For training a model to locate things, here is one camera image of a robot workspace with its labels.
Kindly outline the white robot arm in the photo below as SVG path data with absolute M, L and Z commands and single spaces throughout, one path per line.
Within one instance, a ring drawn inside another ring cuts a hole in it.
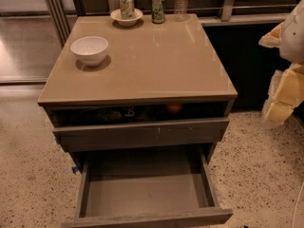
M 284 124 L 304 102 L 304 0 L 258 43 L 266 48 L 278 48 L 280 57 L 291 63 L 288 69 L 275 71 L 262 108 L 265 123 Z

